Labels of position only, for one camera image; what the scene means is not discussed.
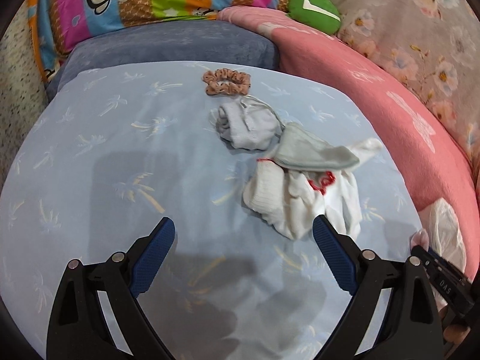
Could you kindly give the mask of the person's right hand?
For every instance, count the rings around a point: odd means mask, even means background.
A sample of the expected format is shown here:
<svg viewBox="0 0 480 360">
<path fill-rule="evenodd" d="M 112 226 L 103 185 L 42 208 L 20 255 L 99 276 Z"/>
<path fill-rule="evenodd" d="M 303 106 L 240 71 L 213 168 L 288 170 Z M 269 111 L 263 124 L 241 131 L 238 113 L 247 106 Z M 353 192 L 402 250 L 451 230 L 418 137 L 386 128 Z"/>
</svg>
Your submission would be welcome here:
<svg viewBox="0 0 480 360">
<path fill-rule="evenodd" d="M 449 307 L 444 306 L 439 311 L 439 316 L 442 321 L 443 339 L 451 346 L 451 350 L 460 345 L 466 336 L 470 333 L 471 328 L 461 325 L 449 324 L 447 325 L 447 315 Z"/>
</svg>

